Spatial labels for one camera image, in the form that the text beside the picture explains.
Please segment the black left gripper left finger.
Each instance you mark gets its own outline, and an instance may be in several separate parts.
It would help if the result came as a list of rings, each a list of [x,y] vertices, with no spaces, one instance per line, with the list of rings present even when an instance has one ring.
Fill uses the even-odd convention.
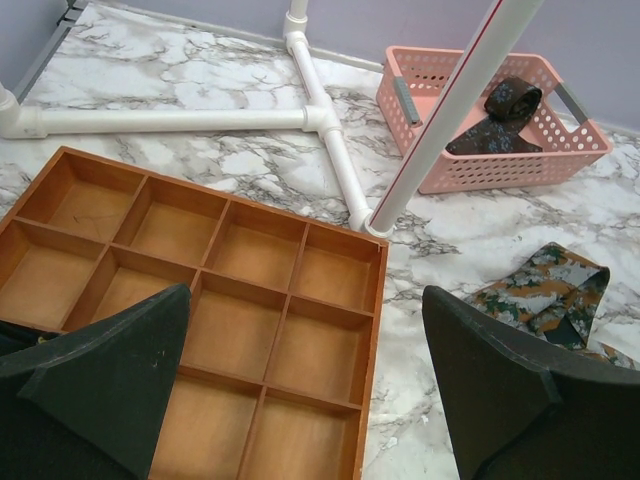
[[[2,478],[147,478],[190,301],[176,284],[66,334],[2,322]]]

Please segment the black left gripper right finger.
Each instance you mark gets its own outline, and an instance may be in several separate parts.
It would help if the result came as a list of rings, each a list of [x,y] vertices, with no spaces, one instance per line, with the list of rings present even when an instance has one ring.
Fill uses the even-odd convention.
[[[428,286],[422,316],[462,479],[636,479],[639,374]]]

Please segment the brown grey floral tie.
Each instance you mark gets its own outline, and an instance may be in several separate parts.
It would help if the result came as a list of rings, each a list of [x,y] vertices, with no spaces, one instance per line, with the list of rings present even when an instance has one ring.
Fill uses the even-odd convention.
[[[581,356],[637,371],[639,362],[590,334],[610,270],[550,242],[513,273],[465,298],[478,311]]]

